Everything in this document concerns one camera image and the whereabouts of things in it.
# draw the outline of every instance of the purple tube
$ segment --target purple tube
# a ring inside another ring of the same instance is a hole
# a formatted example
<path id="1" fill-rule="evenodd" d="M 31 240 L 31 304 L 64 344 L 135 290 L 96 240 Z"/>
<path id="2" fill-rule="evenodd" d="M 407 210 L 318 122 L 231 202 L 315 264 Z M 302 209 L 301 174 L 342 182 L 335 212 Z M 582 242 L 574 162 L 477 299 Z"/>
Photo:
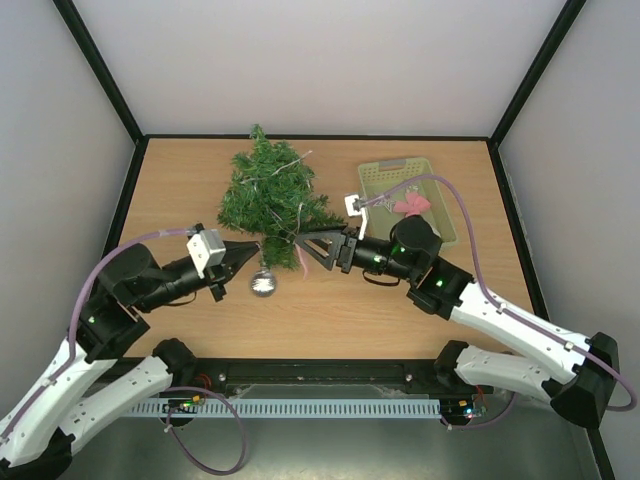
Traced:
<path id="1" fill-rule="evenodd" d="M 490 427 L 492 425 L 495 425 L 504 417 L 509 415 L 509 413 L 511 413 L 511 410 L 513 410 L 513 407 L 516 404 L 517 397 L 518 397 L 517 393 L 514 393 L 513 395 L 511 395 L 511 398 L 509 399 L 509 403 L 507 403 L 507 406 L 504 408 L 504 410 L 500 412 L 498 415 L 496 415 L 494 418 L 486 422 L 477 423 L 473 425 L 451 425 L 449 424 L 449 422 L 447 422 L 447 420 L 444 417 L 441 417 L 440 421 L 445 427 L 450 428 L 451 430 L 480 430 L 481 428 Z"/>
<path id="2" fill-rule="evenodd" d="M 146 235 L 142 235 L 141 237 L 134 238 L 133 240 L 129 240 L 122 245 L 114 248 L 111 252 L 109 252 L 105 257 L 98 262 L 98 264 L 94 267 L 94 269 L 87 277 L 87 280 L 84 282 L 82 289 L 80 290 L 80 294 L 78 295 L 78 299 L 76 300 L 76 304 L 73 307 L 73 313 L 71 314 L 71 322 L 69 323 L 69 359 L 64 362 L 60 368 L 58 368 L 53 374 L 49 377 L 50 382 L 55 382 L 66 370 L 69 368 L 73 361 L 76 359 L 76 334 L 78 330 L 78 321 L 80 320 L 80 311 L 82 310 L 83 305 L 89 298 L 89 293 L 91 292 L 91 287 L 93 286 L 93 282 L 95 282 L 96 278 L 98 278 L 98 274 L 102 271 L 102 269 L 117 255 L 122 253 L 129 247 L 136 245 L 138 243 L 142 243 L 146 240 L 151 240 L 152 238 L 158 237 L 166 237 L 169 235 L 187 235 L 191 232 L 189 228 L 174 228 L 170 230 L 160 230 L 158 232 L 147 233 Z M 22 407 L 16 412 L 14 417 L 8 423 L 7 427 L 4 429 L 2 434 L 0 434 L 0 440 L 9 438 L 11 432 L 18 424 L 20 419 L 24 416 L 24 414 L 31 408 L 31 406 L 35 403 L 35 401 L 42 395 L 42 393 L 46 390 L 47 387 L 40 386 L 38 389 L 33 392 L 27 401 L 24 402 Z"/>
<path id="3" fill-rule="evenodd" d="M 494 307 L 499 308 L 500 302 L 498 302 L 495 298 L 493 298 L 489 293 L 489 289 L 487 288 L 487 285 L 484 282 L 484 277 L 482 276 L 482 271 L 480 270 L 480 260 L 478 258 L 478 247 L 476 244 L 475 233 L 473 231 L 473 224 L 471 223 L 471 216 L 469 215 L 469 211 L 467 210 L 467 207 L 464 204 L 464 201 L 462 199 L 462 196 L 460 195 L 460 192 L 456 190 L 456 188 L 453 186 L 451 182 L 449 182 L 449 180 L 439 175 L 432 175 L 430 173 L 418 175 L 416 177 L 412 177 L 408 180 L 405 180 L 404 182 L 400 183 L 399 185 L 396 185 L 393 188 L 390 188 L 389 190 L 387 190 L 384 193 L 381 193 L 380 195 L 376 195 L 372 199 L 362 202 L 361 206 L 367 207 L 370 205 L 375 205 L 381 200 L 388 199 L 393 193 L 397 192 L 398 190 L 404 189 L 408 185 L 415 183 L 417 181 L 420 181 L 422 179 L 436 180 L 437 182 L 442 183 L 444 186 L 446 186 L 449 189 L 449 191 L 453 194 L 456 201 L 458 202 L 458 205 L 460 206 L 460 210 L 462 211 L 462 215 L 464 217 L 464 222 L 467 226 L 467 231 L 469 232 L 469 243 L 471 244 L 471 256 L 473 257 L 473 266 L 476 271 L 476 278 L 478 280 L 478 285 L 480 286 L 480 289 L 482 290 L 482 293 L 484 294 L 487 301 Z M 549 332 L 545 330 L 544 328 L 540 327 L 539 325 L 533 322 L 530 322 L 529 320 L 518 315 L 517 313 L 512 312 L 511 310 L 508 310 L 508 309 L 503 310 L 503 312 L 506 313 L 509 317 L 513 318 L 514 320 L 528 326 L 529 328 L 553 340 L 554 342 L 557 342 L 561 345 L 565 344 L 565 341 L 562 339 L 562 337 L 555 335 L 553 332 Z M 620 383 L 620 385 L 622 385 L 627 392 L 629 392 L 630 400 L 627 405 L 621 405 L 621 406 L 611 405 L 607 407 L 607 410 L 610 410 L 612 412 L 628 412 L 636 408 L 636 406 L 638 405 L 638 396 L 636 395 L 636 392 L 634 391 L 631 383 L 625 377 L 623 377 L 619 372 L 617 372 L 615 369 L 607 365 L 604 361 L 600 360 L 598 357 L 593 355 L 591 352 L 588 352 L 578 346 L 574 346 L 573 349 L 576 352 L 578 352 L 580 355 L 591 360 L 593 363 L 595 363 L 600 368 L 602 368 L 605 372 L 611 375 L 618 383 Z"/>
<path id="4" fill-rule="evenodd" d="M 242 420 L 240 420 L 240 416 L 238 415 L 237 410 L 233 408 L 233 405 L 231 405 L 231 403 L 229 403 L 229 401 L 226 398 L 224 398 L 222 395 L 219 395 L 217 393 L 213 393 L 205 388 L 199 388 L 199 387 L 170 387 L 170 388 L 167 388 L 165 392 L 198 392 L 198 393 L 203 393 L 209 397 L 215 398 L 216 400 L 219 400 L 220 402 L 222 402 L 224 406 L 229 409 L 233 417 L 236 419 L 236 422 L 238 423 L 238 427 L 240 427 L 240 435 L 242 436 L 242 450 L 240 451 L 240 457 L 238 458 L 238 461 L 229 470 L 216 470 L 214 468 L 207 467 L 204 463 L 201 463 L 187 449 L 184 443 L 182 443 L 182 440 L 180 440 L 180 437 L 178 437 L 178 435 L 176 434 L 176 432 L 171 426 L 171 415 L 175 411 L 175 409 L 171 409 L 167 414 L 167 419 L 165 420 L 165 424 L 167 426 L 166 431 L 171 434 L 171 436 L 175 439 L 176 442 L 178 442 L 178 446 L 180 447 L 180 450 L 182 450 L 182 453 L 184 453 L 184 455 L 192 464 L 194 464 L 203 472 L 206 472 L 210 475 L 218 475 L 218 476 L 231 475 L 233 473 L 236 473 L 238 470 L 240 470 L 244 466 L 244 459 L 247 455 L 247 449 L 249 447 L 247 430 L 245 429 L 245 426 L 242 423 Z"/>

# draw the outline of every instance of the plastic basket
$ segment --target plastic basket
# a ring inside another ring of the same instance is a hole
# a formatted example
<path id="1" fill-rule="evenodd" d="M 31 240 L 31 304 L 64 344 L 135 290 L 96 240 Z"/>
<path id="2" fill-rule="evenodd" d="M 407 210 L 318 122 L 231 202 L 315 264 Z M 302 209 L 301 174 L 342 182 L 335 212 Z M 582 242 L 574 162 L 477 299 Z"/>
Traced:
<path id="1" fill-rule="evenodd" d="M 422 157 L 365 163 L 358 167 L 362 192 L 366 198 L 372 198 L 404 180 L 423 173 L 433 173 L 433 170 L 429 161 Z M 422 213 L 422 218 L 435 227 L 436 233 L 442 238 L 442 249 L 457 244 L 458 235 L 438 183 L 435 180 L 422 180 L 414 185 L 417 185 L 418 193 L 431 202 L 431 208 Z M 406 201 L 405 195 L 404 190 L 396 192 L 391 196 L 391 200 Z M 390 212 L 382 205 L 371 207 L 368 233 L 378 238 L 389 238 L 391 228 L 403 216 L 403 213 Z"/>

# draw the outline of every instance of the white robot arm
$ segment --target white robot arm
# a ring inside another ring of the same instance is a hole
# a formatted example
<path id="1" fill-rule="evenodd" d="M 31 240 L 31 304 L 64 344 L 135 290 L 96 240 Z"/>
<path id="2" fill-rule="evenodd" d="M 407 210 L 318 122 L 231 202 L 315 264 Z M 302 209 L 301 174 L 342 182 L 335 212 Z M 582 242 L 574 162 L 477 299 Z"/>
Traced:
<path id="1" fill-rule="evenodd" d="M 29 392 L 0 420 L 0 479 L 57 478 L 122 413 L 191 379 L 195 357 L 174 338 L 128 374 L 82 398 L 149 329 L 138 311 L 170 305 L 205 287 L 222 300 L 225 284 L 258 251 L 255 242 L 223 242 L 202 225 L 196 225 L 187 248 L 189 256 L 164 267 L 141 244 L 107 263 L 80 314 L 75 349 L 64 339 Z"/>
<path id="2" fill-rule="evenodd" d="M 352 216 L 366 218 L 366 208 L 355 209 L 357 200 L 357 195 L 346 197 L 347 209 Z M 438 255 L 442 240 L 418 215 L 400 220 L 390 240 L 362 233 L 349 227 L 319 229 L 298 235 L 296 243 L 328 270 L 337 266 L 349 273 L 358 267 L 365 280 L 376 285 L 395 286 L 406 280 L 407 297 L 425 313 L 484 332 L 522 355 L 449 342 L 435 363 L 441 383 L 502 387 L 550 403 L 577 425 L 596 428 L 600 424 L 616 381 L 591 359 L 617 372 L 615 340 L 602 333 L 587 338 L 560 328 L 486 289 L 470 273 Z M 379 275 L 397 281 L 375 280 Z"/>

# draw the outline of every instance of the wooden tabletop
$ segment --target wooden tabletop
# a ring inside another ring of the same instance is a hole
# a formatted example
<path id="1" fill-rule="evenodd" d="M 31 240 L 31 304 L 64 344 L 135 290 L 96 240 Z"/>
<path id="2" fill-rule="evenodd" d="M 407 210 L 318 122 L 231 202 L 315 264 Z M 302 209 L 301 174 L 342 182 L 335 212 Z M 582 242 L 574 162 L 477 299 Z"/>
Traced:
<path id="1" fill-rule="evenodd" d="M 531 309 L 504 206 L 484 142 L 295 140 L 296 150 L 313 153 L 305 162 L 315 170 L 318 193 L 346 217 L 344 195 L 359 190 L 357 166 L 380 160 L 426 157 L 434 172 L 461 192 L 473 220 L 480 262 L 490 288 Z M 216 228 L 222 195 L 231 176 L 231 157 L 251 149 L 249 140 L 152 139 L 121 241 L 166 228 L 202 222 Z M 460 242 L 443 256 L 473 271 L 469 240 L 454 198 L 442 189 Z M 248 237 L 225 230 L 227 240 Z M 187 255 L 186 238 L 148 243 L 160 265 Z M 215 303 L 208 291 L 179 308 L 160 308 L 145 319 L 151 325 L 128 352 L 146 356 L 161 340 L 177 337 L 199 357 L 211 358 L 435 358 L 452 339 L 480 348 L 503 350 L 485 335 L 429 316 L 406 298 L 407 284 L 395 288 L 366 283 L 359 272 L 328 272 L 310 259 L 311 272 L 276 270 L 276 293 L 254 296 L 249 279 L 258 269 L 252 259 Z"/>

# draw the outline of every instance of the artificial christmas tree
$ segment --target artificial christmas tree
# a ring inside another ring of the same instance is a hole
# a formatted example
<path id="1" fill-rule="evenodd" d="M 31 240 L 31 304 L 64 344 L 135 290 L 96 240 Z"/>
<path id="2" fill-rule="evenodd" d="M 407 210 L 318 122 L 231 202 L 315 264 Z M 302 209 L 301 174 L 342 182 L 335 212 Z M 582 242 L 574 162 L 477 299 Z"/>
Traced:
<path id="1" fill-rule="evenodd" d="M 340 225 L 344 220 L 327 210 L 328 197 L 313 192 L 314 173 L 299 155 L 280 141 L 272 144 L 259 125 L 251 131 L 253 151 L 233 157 L 231 185 L 222 199 L 218 222 L 223 227 L 262 235 L 266 268 L 298 268 L 295 236 L 300 232 Z"/>

